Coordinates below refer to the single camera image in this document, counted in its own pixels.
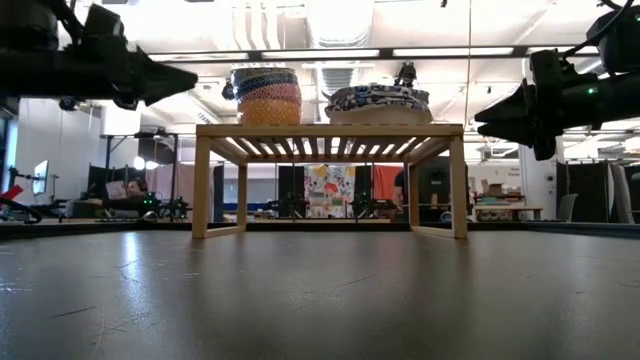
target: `red object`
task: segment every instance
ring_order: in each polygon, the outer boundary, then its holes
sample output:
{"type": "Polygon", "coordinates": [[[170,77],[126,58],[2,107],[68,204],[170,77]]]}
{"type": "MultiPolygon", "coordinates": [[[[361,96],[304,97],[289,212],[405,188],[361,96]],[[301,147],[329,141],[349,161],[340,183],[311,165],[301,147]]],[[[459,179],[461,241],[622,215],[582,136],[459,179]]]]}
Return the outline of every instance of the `red object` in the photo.
{"type": "Polygon", "coordinates": [[[6,193],[0,195],[0,198],[7,199],[7,200],[13,200],[13,199],[16,198],[16,196],[20,195],[20,193],[22,193],[23,191],[24,191],[24,189],[22,189],[19,185],[15,185],[11,189],[9,189],[9,191],[7,191],[6,193]]]}
{"type": "Polygon", "coordinates": [[[326,184],[324,184],[324,191],[325,191],[325,193],[337,194],[338,193],[338,186],[336,186],[336,184],[334,184],[334,183],[326,183],[326,184]]]}
{"type": "Polygon", "coordinates": [[[375,166],[373,168],[373,193],[376,199],[393,199],[396,176],[402,171],[398,166],[375,166]]]}

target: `shelf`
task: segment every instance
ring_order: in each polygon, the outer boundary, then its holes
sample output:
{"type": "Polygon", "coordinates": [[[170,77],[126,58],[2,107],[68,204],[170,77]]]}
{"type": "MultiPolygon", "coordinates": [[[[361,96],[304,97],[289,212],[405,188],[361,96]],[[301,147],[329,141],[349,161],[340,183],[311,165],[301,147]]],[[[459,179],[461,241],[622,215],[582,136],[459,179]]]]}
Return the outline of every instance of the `shelf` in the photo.
{"type": "Polygon", "coordinates": [[[198,139],[238,164],[276,162],[408,162],[449,149],[462,125],[198,125],[198,139]]]}
{"type": "Polygon", "coordinates": [[[194,176],[194,192],[198,196],[193,205],[193,238],[245,231],[249,163],[402,162],[409,165],[407,190],[412,230],[429,236],[465,239],[467,180],[463,135],[462,125],[198,125],[194,176]],[[452,229],[421,227],[417,165],[445,150],[450,151],[452,229]],[[238,165],[238,226],[220,231],[207,230],[211,151],[238,165]]]}

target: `fluorescent light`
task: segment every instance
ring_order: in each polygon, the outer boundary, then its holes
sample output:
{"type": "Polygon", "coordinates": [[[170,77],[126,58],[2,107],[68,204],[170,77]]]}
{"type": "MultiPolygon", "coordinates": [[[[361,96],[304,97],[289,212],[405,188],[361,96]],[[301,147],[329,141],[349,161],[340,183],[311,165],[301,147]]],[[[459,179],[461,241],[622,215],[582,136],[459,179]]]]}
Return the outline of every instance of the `fluorescent light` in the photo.
{"type": "Polygon", "coordinates": [[[454,48],[454,49],[396,49],[393,56],[465,56],[465,55],[509,55],[513,53],[512,47],[495,48],[454,48]]]}
{"type": "Polygon", "coordinates": [[[338,61],[330,61],[326,63],[302,64],[302,68],[306,70],[320,69],[372,69],[376,67],[374,63],[344,63],[338,61]]]}
{"type": "Polygon", "coordinates": [[[332,58],[367,58],[378,57],[379,50],[372,49],[331,49],[331,50],[299,50],[299,51],[266,51],[263,59],[332,59],[332,58]]]}
{"type": "Polygon", "coordinates": [[[152,54],[151,60],[158,62],[190,62],[190,61],[227,61],[227,60],[247,60],[249,54],[246,52],[216,52],[216,53],[183,53],[183,54],[152,54]]]}
{"type": "MultiPolygon", "coordinates": [[[[549,46],[534,46],[527,49],[527,55],[533,54],[534,52],[542,51],[542,50],[553,50],[558,49],[558,52],[565,52],[567,50],[572,49],[572,46],[558,46],[558,47],[549,47],[549,46]]],[[[598,48],[595,46],[585,46],[583,49],[580,49],[578,52],[580,55],[598,55],[598,48]]]]}

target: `cardboard box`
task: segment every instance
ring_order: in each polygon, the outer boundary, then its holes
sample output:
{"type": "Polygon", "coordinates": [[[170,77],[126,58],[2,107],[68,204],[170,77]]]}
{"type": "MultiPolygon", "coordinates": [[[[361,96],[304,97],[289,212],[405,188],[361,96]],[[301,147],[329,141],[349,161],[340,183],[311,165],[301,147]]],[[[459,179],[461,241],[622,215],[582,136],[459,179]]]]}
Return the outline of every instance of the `cardboard box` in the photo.
{"type": "Polygon", "coordinates": [[[489,190],[485,195],[488,196],[501,196],[502,193],[502,184],[490,184],[489,190]]]}

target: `colorful poster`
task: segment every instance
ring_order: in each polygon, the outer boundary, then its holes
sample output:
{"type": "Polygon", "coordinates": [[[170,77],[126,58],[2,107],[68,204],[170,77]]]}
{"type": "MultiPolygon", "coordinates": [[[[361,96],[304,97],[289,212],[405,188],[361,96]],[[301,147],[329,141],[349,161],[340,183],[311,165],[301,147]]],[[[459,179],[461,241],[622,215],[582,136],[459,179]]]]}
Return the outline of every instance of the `colorful poster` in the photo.
{"type": "Polygon", "coordinates": [[[309,201],[307,217],[353,217],[349,203],[353,201],[355,180],[355,166],[305,166],[304,196],[309,201]]]}

